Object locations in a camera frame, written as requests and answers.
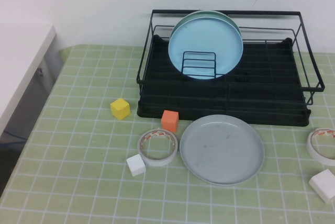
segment white table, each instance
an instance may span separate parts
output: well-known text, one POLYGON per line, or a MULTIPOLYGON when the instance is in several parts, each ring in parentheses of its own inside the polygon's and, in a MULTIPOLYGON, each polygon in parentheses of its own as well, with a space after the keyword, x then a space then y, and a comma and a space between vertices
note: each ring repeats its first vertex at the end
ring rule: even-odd
POLYGON ((0 134, 55 34, 50 24, 0 23, 0 134))

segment green checkered tablecloth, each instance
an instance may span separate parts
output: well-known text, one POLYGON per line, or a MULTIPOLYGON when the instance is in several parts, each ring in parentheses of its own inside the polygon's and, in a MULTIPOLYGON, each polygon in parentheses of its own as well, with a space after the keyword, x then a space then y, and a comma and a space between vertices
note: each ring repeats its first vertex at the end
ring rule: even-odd
MULTIPOLYGON (((0 223, 335 223, 334 203, 308 185, 335 167, 313 160, 305 147, 312 129, 334 128, 334 54, 315 54, 326 90, 314 96, 310 125, 253 125, 266 158, 257 176, 236 186, 198 179, 179 154, 132 177, 126 158, 137 154, 142 133, 160 127, 159 119, 136 114, 142 48, 82 44, 67 55, 1 197, 0 223), (123 121, 109 109, 120 97, 131 106, 123 121)), ((180 122, 178 138, 189 123, 180 122)), ((335 152, 331 142, 320 148, 335 152)))

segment black dish rack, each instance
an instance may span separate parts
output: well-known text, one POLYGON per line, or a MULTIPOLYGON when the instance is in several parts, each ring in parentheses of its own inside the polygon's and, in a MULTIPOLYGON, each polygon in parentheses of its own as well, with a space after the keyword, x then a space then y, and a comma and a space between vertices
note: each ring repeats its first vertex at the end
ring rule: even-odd
MULTIPOLYGON (((242 58, 229 73, 199 80, 178 71, 168 54, 176 21, 195 11, 152 11, 137 75, 138 115, 160 118, 164 110, 173 110, 184 120, 225 114, 249 124, 308 125, 311 111, 307 105, 313 104, 314 93, 322 92, 325 85, 300 12, 218 10, 240 27, 242 58), (258 26, 269 23, 274 26, 258 26)), ((185 53, 183 66, 187 66, 185 53)), ((218 75, 213 68, 213 76, 218 75)))

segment tape roll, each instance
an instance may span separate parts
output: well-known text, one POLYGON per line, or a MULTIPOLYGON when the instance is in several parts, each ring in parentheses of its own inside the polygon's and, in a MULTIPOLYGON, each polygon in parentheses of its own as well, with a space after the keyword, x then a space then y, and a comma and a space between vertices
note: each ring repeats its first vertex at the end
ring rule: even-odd
POLYGON ((175 135, 168 130, 153 129, 153 130, 145 132, 140 137, 140 139, 138 141, 138 144, 137 144, 137 149, 138 149, 138 152, 140 153, 140 155, 141 155, 141 157, 142 157, 142 159, 143 159, 143 161, 145 162, 146 165, 149 165, 149 166, 164 166, 164 165, 169 164, 174 159, 174 157, 176 156, 177 150, 178 150, 178 141, 177 141, 175 135), (165 159, 161 159, 161 160, 147 157, 142 152, 143 143, 145 141, 150 141, 150 139, 152 137, 167 137, 168 139, 170 139, 172 141, 172 143, 173 143, 172 145, 174 147, 173 152, 168 157, 166 157, 165 159))
POLYGON ((312 138, 315 136, 331 136, 335 138, 335 130, 330 128, 318 128, 315 131, 312 131, 307 140, 307 151, 308 153, 317 161, 321 162, 324 165, 335 166, 335 159, 327 158, 319 153, 314 146, 312 145, 312 138))

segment white cube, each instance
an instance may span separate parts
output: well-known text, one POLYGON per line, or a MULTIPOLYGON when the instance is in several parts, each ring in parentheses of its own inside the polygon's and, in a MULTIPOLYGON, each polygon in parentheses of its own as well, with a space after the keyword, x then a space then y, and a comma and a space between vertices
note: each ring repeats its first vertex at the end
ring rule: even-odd
POLYGON ((144 164, 143 159, 139 154, 128 158, 127 164, 132 176, 139 175, 147 170, 146 165, 144 164))
POLYGON ((335 176, 328 169, 313 176, 309 184, 326 203, 335 199, 335 176))

